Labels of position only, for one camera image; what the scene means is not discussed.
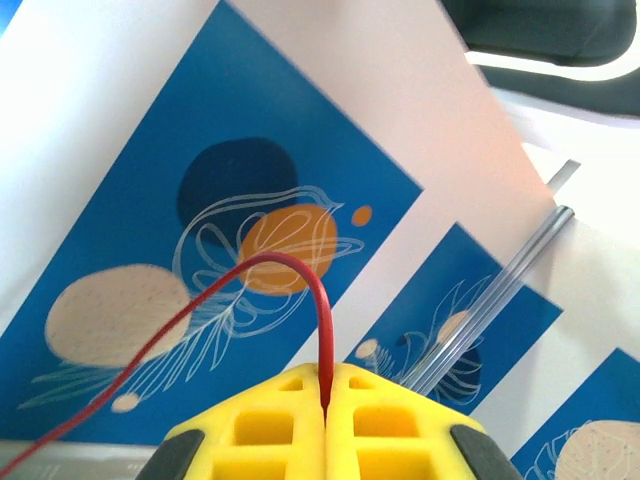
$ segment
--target small orange dot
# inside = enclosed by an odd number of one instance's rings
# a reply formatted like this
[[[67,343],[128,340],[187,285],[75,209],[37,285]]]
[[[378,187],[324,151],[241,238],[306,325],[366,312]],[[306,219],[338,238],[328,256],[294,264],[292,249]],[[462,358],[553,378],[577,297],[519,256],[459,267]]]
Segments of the small orange dot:
[[[351,216],[351,223],[356,227],[364,227],[369,223],[372,215],[373,209],[369,205],[363,205],[353,212],[353,215]]]

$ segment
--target black rubber pad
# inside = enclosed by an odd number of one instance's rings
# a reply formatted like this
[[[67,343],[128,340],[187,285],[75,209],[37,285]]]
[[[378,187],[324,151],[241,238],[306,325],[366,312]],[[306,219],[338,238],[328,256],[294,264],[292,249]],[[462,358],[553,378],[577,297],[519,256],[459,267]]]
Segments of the black rubber pad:
[[[478,480],[522,480],[491,437],[466,425],[451,427],[451,436]]]
[[[204,432],[188,430],[160,444],[136,480],[183,480]]]

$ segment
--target yellow plastic block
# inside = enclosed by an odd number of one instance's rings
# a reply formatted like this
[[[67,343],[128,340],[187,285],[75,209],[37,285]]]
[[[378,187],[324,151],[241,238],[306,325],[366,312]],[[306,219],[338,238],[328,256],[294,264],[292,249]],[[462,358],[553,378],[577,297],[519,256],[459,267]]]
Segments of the yellow plastic block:
[[[324,415],[316,365],[302,365],[173,428],[205,437],[184,480],[323,480]]]
[[[336,365],[326,480],[475,480],[450,428],[474,420],[348,364]]]

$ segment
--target beige blob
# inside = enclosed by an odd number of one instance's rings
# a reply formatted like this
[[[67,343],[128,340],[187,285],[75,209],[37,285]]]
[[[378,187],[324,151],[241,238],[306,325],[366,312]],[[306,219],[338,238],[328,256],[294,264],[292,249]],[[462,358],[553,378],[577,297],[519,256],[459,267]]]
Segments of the beige blob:
[[[51,307],[45,327],[49,348],[73,363],[123,367],[189,302],[182,281],[168,270],[129,265],[74,282]],[[145,361],[173,348],[187,316],[149,352]]]
[[[375,338],[365,340],[356,348],[356,358],[368,358],[376,353],[376,348],[378,348],[378,340]]]
[[[130,412],[138,406],[140,397],[135,393],[125,393],[116,398],[111,404],[111,411],[115,413]]]
[[[462,310],[461,312],[451,315],[446,322],[440,327],[438,331],[437,342],[443,343],[449,335],[460,325],[464,317],[467,316],[469,310]]]
[[[555,478],[640,479],[640,423],[600,420],[581,427],[562,448]]]

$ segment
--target blue poster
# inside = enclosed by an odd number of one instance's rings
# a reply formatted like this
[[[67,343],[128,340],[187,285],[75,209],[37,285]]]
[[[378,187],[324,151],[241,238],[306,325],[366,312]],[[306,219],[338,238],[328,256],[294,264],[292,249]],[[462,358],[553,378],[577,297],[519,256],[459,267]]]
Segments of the blue poster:
[[[420,192],[221,3],[0,339],[0,438],[31,440],[71,417],[253,254],[304,260],[335,303]],[[315,326],[301,279],[256,267],[65,439],[158,444],[279,373]]]
[[[512,461],[526,480],[640,478],[640,362],[611,353]]]
[[[347,361],[401,382],[464,319],[500,269],[454,225]],[[560,313],[556,305],[523,287],[429,397],[471,413]]]
[[[22,0],[0,0],[0,36],[9,26]]]

